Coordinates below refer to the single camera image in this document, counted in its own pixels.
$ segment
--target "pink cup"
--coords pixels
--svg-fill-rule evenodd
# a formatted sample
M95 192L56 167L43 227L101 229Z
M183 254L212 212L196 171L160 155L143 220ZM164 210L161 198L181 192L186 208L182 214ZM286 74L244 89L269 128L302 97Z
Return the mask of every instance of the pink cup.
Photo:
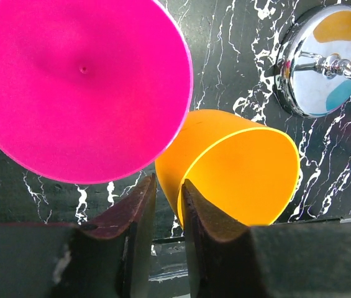
M0 0L0 149L69 183L149 165L189 111L191 56L156 0Z

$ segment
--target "blue object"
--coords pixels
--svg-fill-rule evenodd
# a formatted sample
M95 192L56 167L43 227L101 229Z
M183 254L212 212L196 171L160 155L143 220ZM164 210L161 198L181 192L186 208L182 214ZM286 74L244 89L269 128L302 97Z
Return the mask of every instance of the blue object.
M351 79L339 84L327 97L326 109L332 111L340 107L351 96Z

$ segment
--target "orange plastic cup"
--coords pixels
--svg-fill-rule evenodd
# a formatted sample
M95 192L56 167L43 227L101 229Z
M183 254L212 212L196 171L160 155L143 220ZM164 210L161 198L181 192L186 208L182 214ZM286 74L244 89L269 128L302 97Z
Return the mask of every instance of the orange plastic cup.
M239 222L270 225L295 192L299 154L284 132L227 112L199 110L188 114L155 166L181 225L185 179Z

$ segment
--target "black marble surface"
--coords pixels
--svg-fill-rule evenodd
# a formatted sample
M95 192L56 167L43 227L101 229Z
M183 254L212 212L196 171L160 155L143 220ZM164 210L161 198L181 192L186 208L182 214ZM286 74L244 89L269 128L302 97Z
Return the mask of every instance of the black marble surface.
M179 23L191 49L195 82L191 109L241 115L283 130L296 142L301 155L298 190L278 222L351 214L351 99L333 114L314 120L290 116L273 95L273 65L293 22L312 7L351 6L351 0L162 3ZM121 200L152 172L150 165L120 181L65 184L28 172L0 151L0 222L85 222ZM157 195L156 238L180 235L160 189Z

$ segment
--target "tabletop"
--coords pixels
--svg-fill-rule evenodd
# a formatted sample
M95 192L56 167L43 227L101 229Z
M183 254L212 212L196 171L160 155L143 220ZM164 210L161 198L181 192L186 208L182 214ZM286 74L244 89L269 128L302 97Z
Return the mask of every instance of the tabletop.
M351 0L162 0L162 4L191 50L191 110L231 112L280 129L295 141L301 158L298 189L277 222L351 214L351 98L327 117L304 119L287 114L273 93L280 43L298 17L320 5L351 6ZM66 184L27 171L0 150L0 222L81 224L121 200L154 171L150 165L119 181ZM181 234L161 189L155 228L155 238Z

